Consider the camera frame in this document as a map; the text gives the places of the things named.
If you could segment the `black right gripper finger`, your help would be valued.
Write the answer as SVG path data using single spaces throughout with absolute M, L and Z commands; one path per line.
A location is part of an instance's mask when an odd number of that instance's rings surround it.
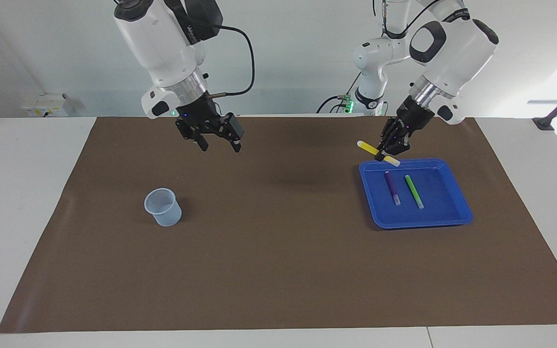
M 176 127 L 185 140 L 193 141 L 193 143 L 199 146 L 201 151 L 207 151 L 208 143 L 199 132 L 198 128 L 187 125 L 186 123 L 176 123 Z
M 234 149 L 234 152 L 239 153 L 242 147 L 241 139 L 245 133 L 245 129 L 239 123 L 238 118 L 234 113 L 227 113 L 225 116 L 219 118 L 219 122 L 217 136 L 228 141 Z

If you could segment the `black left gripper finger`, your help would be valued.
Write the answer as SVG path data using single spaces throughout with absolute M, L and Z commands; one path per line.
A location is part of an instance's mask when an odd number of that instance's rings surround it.
M 400 118 L 389 118 L 381 132 L 381 148 L 389 148 L 401 139 L 404 134 L 404 123 Z
M 383 137 L 377 147 L 378 154 L 374 156 L 377 161 L 383 161 L 385 157 L 395 157 L 410 149 L 410 137 Z

